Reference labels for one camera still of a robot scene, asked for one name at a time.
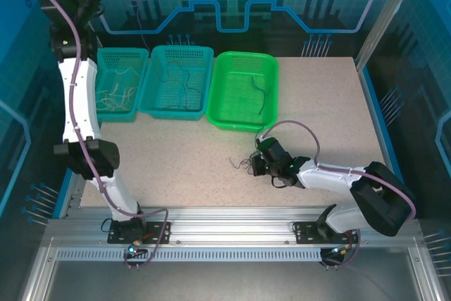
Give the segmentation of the aluminium frame rail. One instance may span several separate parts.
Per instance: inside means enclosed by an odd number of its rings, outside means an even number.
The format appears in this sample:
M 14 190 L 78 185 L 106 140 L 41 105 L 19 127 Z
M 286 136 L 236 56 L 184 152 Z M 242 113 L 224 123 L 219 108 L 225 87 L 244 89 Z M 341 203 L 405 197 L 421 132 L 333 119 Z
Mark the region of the aluminium frame rail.
M 170 208 L 169 247 L 295 247 L 292 224 L 315 221 L 323 207 L 183 207 Z M 70 208 L 64 219 L 52 219 L 43 247 L 105 247 L 100 225 L 109 208 Z

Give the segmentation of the teal perforated plastic basket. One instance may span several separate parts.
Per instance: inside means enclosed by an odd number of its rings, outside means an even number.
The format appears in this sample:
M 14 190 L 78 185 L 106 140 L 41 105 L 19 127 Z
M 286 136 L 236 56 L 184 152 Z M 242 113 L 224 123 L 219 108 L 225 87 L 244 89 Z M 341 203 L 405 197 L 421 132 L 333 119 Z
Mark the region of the teal perforated plastic basket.
M 95 99 L 101 123 L 133 122 L 149 59 L 146 49 L 116 47 L 97 52 Z
M 137 110 L 158 119 L 200 120 L 206 111 L 213 63 L 210 47 L 154 47 Z

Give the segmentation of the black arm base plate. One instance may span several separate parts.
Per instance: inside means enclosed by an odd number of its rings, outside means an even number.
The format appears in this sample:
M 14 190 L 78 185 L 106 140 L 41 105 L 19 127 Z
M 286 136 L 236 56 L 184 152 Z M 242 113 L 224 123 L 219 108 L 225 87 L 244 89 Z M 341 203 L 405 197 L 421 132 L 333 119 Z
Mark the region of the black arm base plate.
M 130 219 L 128 221 L 112 221 L 109 226 L 107 243 L 121 245 L 150 245 L 160 243 L 168 244 L 171 232 L 171 223 L 145 221 L 144 219 Z
M 356 244 L 358 241 L 356 232 L 337 233 L 326 224 L 313 221 L 294 222 L 292 232 L 298 245 Z

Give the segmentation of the bright green plastic basket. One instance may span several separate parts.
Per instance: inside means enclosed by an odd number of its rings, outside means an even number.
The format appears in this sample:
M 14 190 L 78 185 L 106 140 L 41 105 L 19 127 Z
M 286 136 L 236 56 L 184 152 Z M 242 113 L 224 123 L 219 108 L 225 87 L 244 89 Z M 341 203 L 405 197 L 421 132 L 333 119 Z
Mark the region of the bright green plastic basket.
M 206 117 L 222 130 L 255 133 L 278 119 L 279 64 L 275 57 L 243 51 L 219 54 Z

